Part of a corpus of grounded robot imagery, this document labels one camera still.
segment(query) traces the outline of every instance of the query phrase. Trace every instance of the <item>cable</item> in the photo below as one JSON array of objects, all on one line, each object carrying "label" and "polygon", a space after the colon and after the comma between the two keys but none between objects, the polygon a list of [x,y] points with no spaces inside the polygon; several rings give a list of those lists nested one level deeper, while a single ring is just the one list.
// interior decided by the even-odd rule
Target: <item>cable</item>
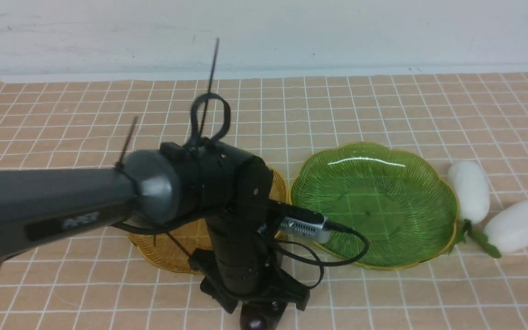
[{"label": "cable", "polygon": [[[310,247],[302,244],[302,243],[299,243],[299,242],[292,242],[292,241],[285,241],[285,240],[276,240],[277,242],[281,242],[281,243],[285,243],[285,244],[295,244],[296,246],[300,246],[304,249],[306,249],[309,253],[311,253],[311,255],[315,258],[316,261],[318,261],[319,263],[321,263],[321,258],[319,258],[319,256],[315,253],[315,251],[313,251],[313,249],[311,249]],[[275,268],[277,270],[279,270],[279,274],[283,274],[283,272],[281,272],[280,270],[280,265],[278,264],[275,264]],[[325,277],[325,268],[323,268],[323,266],[319,265],[319,279],[317,280],[317,283],[315,283],[314,285],[312,286],[306,286],[304,284],[304,286],[308,287],[310,290],[316,288],[319,284],[321,284],[321,282],[323,281],[323,277]]]}]

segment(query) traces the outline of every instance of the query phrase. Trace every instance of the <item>black cable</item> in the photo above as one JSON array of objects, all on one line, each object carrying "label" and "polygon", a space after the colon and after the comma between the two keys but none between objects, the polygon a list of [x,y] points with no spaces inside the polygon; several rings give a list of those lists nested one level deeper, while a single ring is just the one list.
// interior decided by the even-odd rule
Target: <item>black cable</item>
[{"label": "black cable", "polygon": [[199,211],[197,213],[193,213],[192,215],[188,217],[183,217],[180,219],[177,219],[169,224],[167,224],[164,227],[160,228],[142,228],[142,227],[136,227],[134,225],[124,224],[122,223],[116,223],[112,224],[111,227],[115,227],[117,229],[121,229],[127,232],[130,232],[131,234],[136,235],[147,235],[147,236],[155,236],[155,235],[161,235],[166,234],[170,231],[173,231],[175,229],[178,229],[185,224],[192,223],[195,220],[199,220],[201,218],[207,218],[211,217],[213,215],[216,215],[218,212],[220,212],[220,208],[211,208],[211,209],[204,209],[203,211]]},{"label": "black cable", "polygon": [[346,259],[346,260],[342,260],[342,261],[329,261],[329,262],[327,262],[327,261],[316,261],[316,260],[313,261],[311,259],[306,259],[304,257],[300,257],[299,255],[296,255],[294,253],[290,253],[286,249],[284,249],[281,246],[279,246],[279,244],[276,242],[277,240],[274,239],[274,238],[266,238],[265,236],[262,236],[260,234],[258,234],[258,236],[263,238],[264,240],[268,241],[268,243],[270,243],[270,246],[274,250],[276,250],[277,252],[280,252],[280,253],[286,255],[287,257],[290,257],[290,258],[292,258],[292,259],[294,259],[296,261],[300,261],[301,263],[314,265],[314,266],[320,266],[320,267],[338,267],[338,266],[350,265],[350,264],[355,263],[356,261],[358,261],[362,257],[364,257],[364,255],[368,252],[369,241],[368,241],[367,238],[365,238],[359,232],[351,229],[350,227],[346,227],[344,225],[341,225],[341,224],[338,224],[338,223],[334,223],[332,221],[327,221],[327,223],[325,223],[325,226],[327,226],[327,229],[329,229],[329,230],[338,231],[338,232],[344,232],[346,234],[352,234],[352,235],[358,236],[358,238],[360,238],[360,240],[362,242],[364,242],[364,248],[362,249],[362,251],[360,253],[358,253],[356,256],[354,256],[354,257],[352,257],[350,259]]},{"label": "black cable", "polygon": [[[281,242],[281,243],[284,243],[284,244],[295,244],[296,246],[300,246],[304,249],[306,249],[309,253],[311,253],[311,255],[315,258],[316,261],[318,261],[319,263],[321,263],[321,258],[319,258],[319,256],[315,253],[315,251],[313,251],[313,249],[311,249],[310,247],[302,244],[302,243],[299,243],[299,242],[292,242],[292,241],[285,241],[285,240],[276,240],[277,242]],[[275,268],[277,270],[280,270],[280,265],[276,264]],[[312,286],[306,286],[308,287],[310,290],[316,288],[319,284],[321,284],[321,282],[323,281],[323,277],[325,277],[325,268],[323,268],[323,266],[319,266],[319,279],[317,280],[317,283],[315,283],[314,285]]]}]

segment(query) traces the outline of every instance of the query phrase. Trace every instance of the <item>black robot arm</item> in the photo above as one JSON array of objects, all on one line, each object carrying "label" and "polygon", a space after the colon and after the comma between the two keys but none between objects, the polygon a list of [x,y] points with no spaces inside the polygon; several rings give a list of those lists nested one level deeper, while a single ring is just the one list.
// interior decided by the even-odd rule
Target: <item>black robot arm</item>
[{"label": "black robot arm", "polygon": [[[191,136],[182,146],[165,142],[158,150],[124,157],[134,122],[115,167],[0,171],[0,265],[19,253],[104,226],[169,235],[204,218],[213,249],[191,254],[179,247],[191,268],[205,275],[201,291],[228,313],[242,303],[242,330],[276,328],[288,303],[304,311],[315,286],[283,271],[279,255],[319,266],[321,281],[323,267],[358,261],[369,243],[321,214],[270,200],[272,171],[260,157],[220,141],[229,130],[231,109],[210,90],[193,102]],[[224,123],[206,138],[205,113],[199,126],[197,112],[203,103],[206,110],[210,99],[222,103]],[[328,240],[331,231],[347,232],[364,247],[351,259],[321,262],[303,246],[314,255],[310,260],[281,248],[278,230],[318,242]]]}]

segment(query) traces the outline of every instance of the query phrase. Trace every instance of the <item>yellow plate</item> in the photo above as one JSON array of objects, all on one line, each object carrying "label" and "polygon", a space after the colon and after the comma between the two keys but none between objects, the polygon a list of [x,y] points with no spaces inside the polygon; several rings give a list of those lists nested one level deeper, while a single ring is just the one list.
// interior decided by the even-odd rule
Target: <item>yellow plate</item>
[{"label": "yellow plate", "polygon": [[[272,169],[274,174],[270,198],[273,200],[288,202],[287,185],[285,179]],[[187,251],[193,253],[196,248],[211,249],[211,240],[207,232],[207,225],[204,219],[199,219],[192,223],[170,232]],[[138,248],[140,254],[152,265],[163,270],[178,272],[181,274],[200,274],[195,272],[188,265],[187,256],[174,244],[166,235],[154,236],[128,234],[130,241]]]}]

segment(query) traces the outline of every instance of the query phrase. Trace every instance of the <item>amber glass plate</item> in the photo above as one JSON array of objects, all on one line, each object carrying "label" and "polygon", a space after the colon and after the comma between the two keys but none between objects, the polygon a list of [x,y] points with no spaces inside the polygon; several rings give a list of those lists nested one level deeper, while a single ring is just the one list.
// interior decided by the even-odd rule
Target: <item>amber glass plate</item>
[{"label": "amber glass plate", "polygon": [[[270,198],[273,200],[288,202],[287,185],[285,179],[276,171],[272,170],[274,177]],[[190,253],[196,248],[211,249],[211,240],[207,232],[204,219],[186,224],[171,232]],[[152,265],[163,270],[178,272],[182,274],[198,274],[188,265],[186,255],[166,235],[147,236],[128,234],[130,241],[138,248],[141,255]]]},{"label": "amber glass plate", "polygon": [[[410,152],[354,143],[310,157],[291,187],[294,205],[323,213],[370,241],[359,265],[395,270],[433,259],[452,245],[458,202],[429,163]],[[341,259],[363,248],[334,232],[321,244]]]}]

